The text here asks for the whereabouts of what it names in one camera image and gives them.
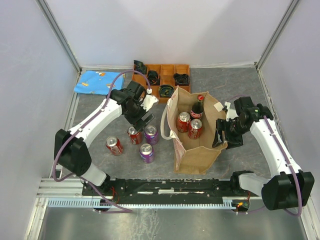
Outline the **red cola can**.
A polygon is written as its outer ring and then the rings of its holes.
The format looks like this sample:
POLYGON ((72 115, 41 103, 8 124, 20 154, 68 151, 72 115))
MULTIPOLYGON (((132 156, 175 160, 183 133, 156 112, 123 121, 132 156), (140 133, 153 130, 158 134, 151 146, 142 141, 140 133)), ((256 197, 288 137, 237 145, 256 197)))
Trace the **red cola can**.
POLYGON ((141 132, 137 131, 133 126, 127 129, 127 134, 133 145, 139 145, 143 141, 143 135, 141 132))
POLYGON ((121 155, 124 151, 120 140, 116 136, 109 136, 106 139, 105 145, 115 156, 121 155))
POLYGON ((177 118, 177 130, 181 133, 185 133, 188 131, 189 123, 191 121, 191 116, 188 112, 181 112, 177 118))
POLYGON ((195 118, 188 125, 188 137, 192 140, 198 139, 202 133, 202 130, 202 121, 195 118))

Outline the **tan canvas tote bag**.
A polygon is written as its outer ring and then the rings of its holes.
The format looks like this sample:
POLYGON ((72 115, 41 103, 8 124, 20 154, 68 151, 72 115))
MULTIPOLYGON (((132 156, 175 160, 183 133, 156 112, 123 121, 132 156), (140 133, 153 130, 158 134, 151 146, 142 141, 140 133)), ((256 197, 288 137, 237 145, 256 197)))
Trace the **tan canvas tote bag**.
POLYGON ((223 105, 209 94, 204 96, 204 113, 201 117, 202 132, 197 139, 188 137, 187 132, 178 131, 178 116, 182 112, 190 112, 199 93, 189 93, 177 87, 166 103, 160 121, 161 137, 172 140, 174 146, 173 171, 178 174, 204 175, 216 161, 228 144, 222 143, 213 147, 216 135, 216 120, 226 118, 223 105))

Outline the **red cola can front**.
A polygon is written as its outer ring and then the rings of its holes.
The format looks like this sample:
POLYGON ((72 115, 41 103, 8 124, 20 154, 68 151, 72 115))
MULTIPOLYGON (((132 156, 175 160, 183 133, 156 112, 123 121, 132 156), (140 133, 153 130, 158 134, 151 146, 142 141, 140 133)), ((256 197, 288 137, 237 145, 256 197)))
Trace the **red cola can front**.
POLYGON ((124 151, 120 140, 116 136, 109 136, 106 139, 105 145, 115 156, 121 155, 124 151))

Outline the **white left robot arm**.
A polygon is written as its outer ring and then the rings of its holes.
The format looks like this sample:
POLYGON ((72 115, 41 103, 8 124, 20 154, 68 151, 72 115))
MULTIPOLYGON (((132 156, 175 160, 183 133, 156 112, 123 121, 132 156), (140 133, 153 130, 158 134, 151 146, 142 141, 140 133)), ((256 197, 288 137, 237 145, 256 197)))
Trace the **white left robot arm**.
POLYGON ((149 110, 158 103, 152 89, 131 81, 126 88, 110 90, 102 103, 78 125, 55 134, 54 164, 93 184, 99 195, 111 189, 110 176, 93 164, 89 146, 112 121, 120 116, 141 132, 154 118, 149 110))

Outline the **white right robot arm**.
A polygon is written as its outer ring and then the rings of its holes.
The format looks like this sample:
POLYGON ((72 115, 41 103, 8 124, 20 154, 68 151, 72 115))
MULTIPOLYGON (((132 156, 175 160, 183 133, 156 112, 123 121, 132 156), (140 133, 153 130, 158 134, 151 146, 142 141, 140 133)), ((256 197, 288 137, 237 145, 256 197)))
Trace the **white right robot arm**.
POLYGON ((228 149, 241 147, 243 135, 250 132, 258 142, 270 171, 269 179, 250 170, 234 172, 229 183, 231 193, 240 196, 248 191, 260 196, 268 210, 285 210, 299 217, 315 179, 311 172, 304 172, 291 156, 271 110, 261 103, 254 104, 249 96, 236 99, 234 108, 230 102, 218 102, 214 106, 219 112, 224 111, 226 118, 216 120, 213 147, 222 144, 227 144, 228 149))

